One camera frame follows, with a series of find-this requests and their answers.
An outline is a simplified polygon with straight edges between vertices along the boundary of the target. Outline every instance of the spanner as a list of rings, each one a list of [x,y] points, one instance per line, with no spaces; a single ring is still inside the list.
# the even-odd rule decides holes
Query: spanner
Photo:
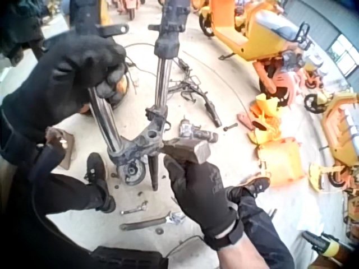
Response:
[[[164,223],[170,224],[181,224],[185,220],[186,215],[183,212],[169,212],[166,216],[160,217],[159,219],[154,220],[146,220],[141,222],[134,222],[134,223],[124,223],[121,224],[119,227],[123,231],[131,231],[131,230],[140,230]]]
[[[147,201],[143,202],[142,205],[137,206],[134,209],[121,211],[120,214],[121,215],[126,215],[126,214],[136,213],[136,212],[139,212],[139,211],[146,211],[146,210],[147,210]]]

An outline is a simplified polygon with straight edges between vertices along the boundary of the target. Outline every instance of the black glove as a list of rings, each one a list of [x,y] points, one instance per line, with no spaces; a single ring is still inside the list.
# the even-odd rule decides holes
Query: black glove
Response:
[[[181,166],[168,155],[164,165],[180,208],[201,226],[206,236],[214,238],[235,222],[236,212],[228,207],[217,166],[210,163]]]
[[[45,53],[0,108],[15,131],[42,142],[47,127],[89,102],[89,87],[96,87],[102,98],[115,94],[116,83],[126,72],[125,57],[125,49],[111,39],[68,36]]]

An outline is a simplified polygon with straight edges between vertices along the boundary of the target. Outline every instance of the concrete floor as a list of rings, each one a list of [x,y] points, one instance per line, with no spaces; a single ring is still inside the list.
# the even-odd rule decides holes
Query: concrete floor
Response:
[[[117,15],[115,10],[110,11],[114,23],[127,22],[128,16]],[[115,40],[128,45],[137,42],[154,44],[157,32],[147,30],[148,24],[158,24],[161,18],[161,9],[156,0],[147,0],[146,4],[136,11],[134,21],[128,22],[130,32]],[[65,24],[61,18],[55,20],[46,31],[54,32],[64,30]],[[208,91],[208,97],[215,104],[223,126],[236,122],[236,114],[244,111],[241,103],[248,108],[259,93],[258,77],[247,63],[238,57],[232,57],[224,62],[217,58],[228,53],[228,49],[216,38],[205,37],[199,26],[198,17],[190,14],[187,28],[180,36],[183,58],[193,69],[202,82],[202,89]],[[150,46],[139,45],[127,49],[127,55],[142,69],[156,72],[157,58]],[[0,85],[2,96],[13,91],[23,81],[35,64],[34,56],[27,52],[25,59],[18,67],[13,68],[5,81]],[[201,62],[214,69],[232,88],[231,90],[219,76],[205,67]],[[145,108],[154,103],[155,78],[147,73],[131,70],[134,79],[138,78],[138,87],[131,85],[130,91],[122,105],[116,109],[115,121],[121,135],[132,139],[148,124],[145,118]],[[182,77],[180,70],[174,65],[171,78]],[[236,185],[243,182],[253,173],[257,172],[254,158],[254,145],[250,144],[246,136],[246,128],[239,126],[228,132],[221,128],[215,129],[213,123],[206,115],[204,103],[201,99],[195,104],[186,102],[179,94],[168,100],[168,120],[172,129],[166,132],[164,138],[173,138],[178,135],[178,124],[186,115],[195,125],[202,125],[205,130],[219,133],[219,141],[211,146],[210,162],[220,168],[225,186]],[[71,175],[82,180],[86,172],[86,158],[89,153],[97,151],[107,160],[109,174],[115,171],[106,152],[106,145],[93,118],[74,115],[58,125],[75,136],[76,149],[69,171],[56,169],[56,173]],[[302,143],[301,158],[303,168],[307,171],[310,162],[332,164],[332,159],[320,154],[317,150],[325,146],[326,142],[319,125],[318,117],[312,117],[303,108],[302,100],[297,100],[291,110],[283,118],[283,136],[293,136]],[[109,189],[114,195],[117,208],[112,214],[103,214],[95,210],[69,211],[63,214],[51,215],[60,230],[72,240],[88,249],[95,249],[99,245],[159,251],[166,255],[180,241],[192,235],[201,235],[201,231],[193,221],[187,219],[182,225],[161,225],[163,235],[157,235],[155,228],[139,231],[122,232],[119,225],[124,222],[134,222],[161,217],[168,211],[178,211],[178,206],[171,200],[171,191],[167,171],[162,162],[159,168],[159,190],[151,190],[149,174],[145,180],[134,187],[126,186],[120,179],[108,178]],[[144,200],[149,201],[148,210],[136,214],[121,216],[119,212],[140,205]],[[313,252],[300,237],[302,230],[311,230],[333,234],[339,238],[344,237],[344,224],[342,221],[343,196],[340,192],[331,194],[318,194],[313,191],[307,179],[281,188],[269,188],[259,195],[258,204],[265,211],[277,208],[278,212],[273,220],[282,240],[288,246],[297,268],[306,268],[313,259]],[[217,255],[201,241],[195,239],[188,242],[178,252],[170,257],[170,268],[216,268]]]

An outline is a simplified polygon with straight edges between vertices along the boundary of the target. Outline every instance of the hammer head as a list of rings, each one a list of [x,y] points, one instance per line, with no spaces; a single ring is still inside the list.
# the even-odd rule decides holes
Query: hammer head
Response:
[[[163,141],[163,147],[160,151],[176,161],[190,161],[195,164],[206,162],[211,155],[208,141],[180,137]]]

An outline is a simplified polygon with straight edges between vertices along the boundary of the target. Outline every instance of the metal pipe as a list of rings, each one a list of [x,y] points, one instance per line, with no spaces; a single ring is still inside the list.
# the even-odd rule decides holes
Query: metal pipe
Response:
[[[111,105],[97,96],[95,88],[90,88],[89,93],[91,112],[100,127],[102,136],[110,152],[119,153],[122,150],[122,142],[114,123]]]
[[[167,103],[168,82],[171,74],[172,60],[158,59],[155,106],[157,109],[163,108]]]

